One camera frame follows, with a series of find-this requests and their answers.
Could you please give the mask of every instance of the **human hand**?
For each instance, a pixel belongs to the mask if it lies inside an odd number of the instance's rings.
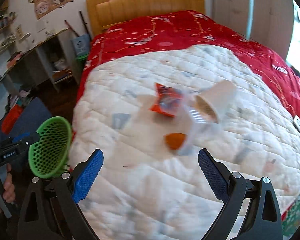
[[[11,171],[11,165],[8,163],[7,165],[7,172]],[[12,175],[7,173],[7,178],[3,184],[3,188],[5,192],[3,193],[3,198],[7,203],[11,203],[15,200],[16,194],[14,193],[14,185],[12,184]]]

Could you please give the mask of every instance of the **white quilt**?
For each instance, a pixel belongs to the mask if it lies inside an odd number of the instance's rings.
[[[221,130],[198,135],[189,155],[173,155],[163,140],[173,132],[171,120],[149,111],[154,83],[196,93],[222,79],[240,93]],[[291,115],[260,76],[222,47],[195,45],[102,64],[87,79],[73,127],[71,166],[96,148],[105,158],[88,197],[79,203],[101,240],[201,239],[223,205],[199,168],[202,148],[247,179],[268,176],[281,212],[300,191],[300,133]],[[247,205],[229,238],[239,231]]]

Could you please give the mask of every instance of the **silver bolt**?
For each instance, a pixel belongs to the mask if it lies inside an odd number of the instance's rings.
[[[31,181],[32,181],[32,183],[37,183],[39,181],[39,178],[38,177],[34,177]]]
[[[265,183],[269,183],[269,182],[270,182],[270,179],[267,178],[267,177],[263,177],[262,179],[263,179],[263,181],[264,181]]]
[[[236,179],[241,178],[241,174],[240,174],[239,172],[237,172],[237,171],[233,172],[233,173],[232,173],[232,176],[233,176],[234,178],[236,178]]]
[[[61,178],[63,179],[68,179],[70,177],[70,173],[69,172],[65,172],[61,175]]]

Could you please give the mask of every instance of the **red bedsheet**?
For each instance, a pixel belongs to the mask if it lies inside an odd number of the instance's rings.
[[[82,74],[78,100],[90,71],[102,63],[152,51],[186,49],[195,44],[211,44],[232,50],[262,77],[293,117],[300,117],[300,78],[283,59],[273,50],[247,41],[195,11],[140,17],[97,35]]]

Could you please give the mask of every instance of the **storage box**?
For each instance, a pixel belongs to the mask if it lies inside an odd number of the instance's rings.
[[[75,39],[72,39],[72,43],[75,49],[77,57],[89,54],[90,52],[90,37],[89,34],[84,34]]]

